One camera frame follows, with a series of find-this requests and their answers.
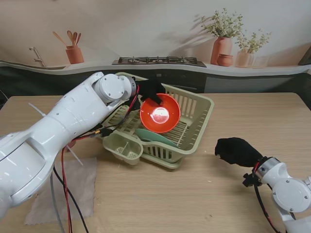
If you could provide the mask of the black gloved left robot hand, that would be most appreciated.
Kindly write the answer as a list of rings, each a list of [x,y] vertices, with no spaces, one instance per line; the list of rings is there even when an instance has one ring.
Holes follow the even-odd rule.
[[[139,94],[141,95],[140,98],[141,101],[151,99],[158,105],[162,103],[162,100],[158,96],[158,94],[159,93],[165,94],[166,89],[158,80],[137,81],[136,84],[139,86]]]

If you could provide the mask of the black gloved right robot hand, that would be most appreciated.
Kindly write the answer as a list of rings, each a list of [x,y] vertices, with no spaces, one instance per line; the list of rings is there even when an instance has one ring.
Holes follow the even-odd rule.
[[[263,158],[247,141],[237,137],[218,139],[215,155],[231,165],[242,167],[254,167]]]

